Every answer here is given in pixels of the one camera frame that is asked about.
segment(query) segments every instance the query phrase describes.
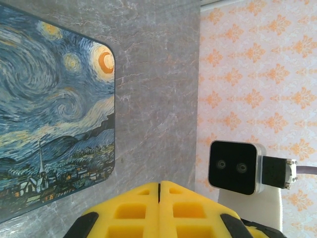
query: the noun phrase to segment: swirling sky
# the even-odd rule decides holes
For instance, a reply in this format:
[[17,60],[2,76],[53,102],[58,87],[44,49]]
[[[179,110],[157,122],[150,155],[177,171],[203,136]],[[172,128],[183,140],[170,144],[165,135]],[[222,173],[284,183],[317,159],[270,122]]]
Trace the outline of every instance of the swirling sky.
[[0,158],[99,126],[113,94],[108,47],[0,5]]

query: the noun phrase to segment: mouse pad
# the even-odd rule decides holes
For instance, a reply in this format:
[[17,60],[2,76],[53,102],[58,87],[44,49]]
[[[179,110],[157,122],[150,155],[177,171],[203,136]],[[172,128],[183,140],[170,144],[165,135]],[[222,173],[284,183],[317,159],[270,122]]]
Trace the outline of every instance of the mouse pad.
[[0,5],[0,222],[114,169],[114,56]]

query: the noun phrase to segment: cable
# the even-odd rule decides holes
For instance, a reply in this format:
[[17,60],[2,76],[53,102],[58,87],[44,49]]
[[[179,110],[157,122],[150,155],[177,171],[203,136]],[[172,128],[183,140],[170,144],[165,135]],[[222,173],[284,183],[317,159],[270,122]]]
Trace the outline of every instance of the cable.
[[317,175],[317,167],[314,166],[297,166],[297,174]]

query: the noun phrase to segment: gray marble surface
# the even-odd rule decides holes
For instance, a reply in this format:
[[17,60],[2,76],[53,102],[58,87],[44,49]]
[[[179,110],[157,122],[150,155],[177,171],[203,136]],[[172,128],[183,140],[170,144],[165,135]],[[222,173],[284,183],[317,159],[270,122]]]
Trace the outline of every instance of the gray marble surface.
[[0,237],[63,237],[88,207],[150,181],[194,188],[198,0],[2,2],[113,49],[116,165],[107,181],[0,224]]

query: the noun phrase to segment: wallpaper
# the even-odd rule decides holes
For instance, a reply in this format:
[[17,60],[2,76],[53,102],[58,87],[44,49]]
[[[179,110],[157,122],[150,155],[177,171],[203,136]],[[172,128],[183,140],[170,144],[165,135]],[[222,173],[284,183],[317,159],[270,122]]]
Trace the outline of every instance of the wallpaper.
[[[215,140],[257,142],[267,154],[317,166],[317,2],[254,0],[202,12],[196,191]],[[317,237],[317,177],[282,191],[283,232]]]
[[114,169],[110,48],[0,5],[0,222]]

